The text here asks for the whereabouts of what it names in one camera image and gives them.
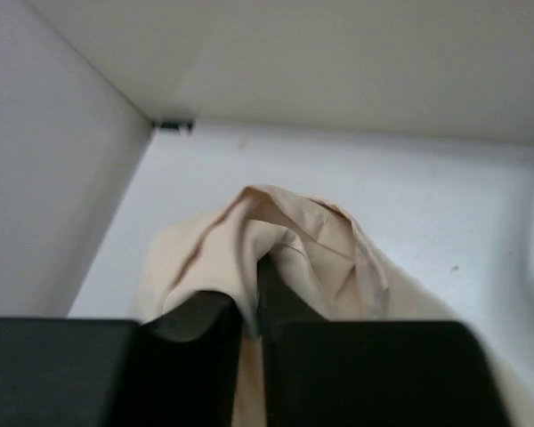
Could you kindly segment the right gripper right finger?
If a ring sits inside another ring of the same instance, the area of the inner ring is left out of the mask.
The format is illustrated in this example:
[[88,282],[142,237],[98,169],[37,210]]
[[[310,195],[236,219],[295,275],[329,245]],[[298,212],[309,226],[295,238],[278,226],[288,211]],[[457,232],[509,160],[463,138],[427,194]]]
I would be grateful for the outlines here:
[[456,321],[330,321],[257,266],[270,426],[508,426],[488,360]]

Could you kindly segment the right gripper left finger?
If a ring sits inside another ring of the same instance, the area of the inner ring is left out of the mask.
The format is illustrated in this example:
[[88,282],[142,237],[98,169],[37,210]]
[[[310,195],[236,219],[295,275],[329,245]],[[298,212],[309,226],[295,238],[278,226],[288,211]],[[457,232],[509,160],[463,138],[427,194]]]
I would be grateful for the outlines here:
[[228,426],[241,332],[217,292],[146,324],[0,318],[0,426]]

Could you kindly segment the beige trousers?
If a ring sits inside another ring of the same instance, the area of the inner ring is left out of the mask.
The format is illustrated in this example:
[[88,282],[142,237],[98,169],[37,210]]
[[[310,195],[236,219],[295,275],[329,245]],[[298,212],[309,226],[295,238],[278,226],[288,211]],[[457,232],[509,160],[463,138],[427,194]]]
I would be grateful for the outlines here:
[[242,319],[231,424],[266,422],[257,266],[330,321],[456,321],[393,267],[341,208],[273,187],[246,187],[224,208],[163,230],[142,272],[143,324],[199,292],[229,296]]

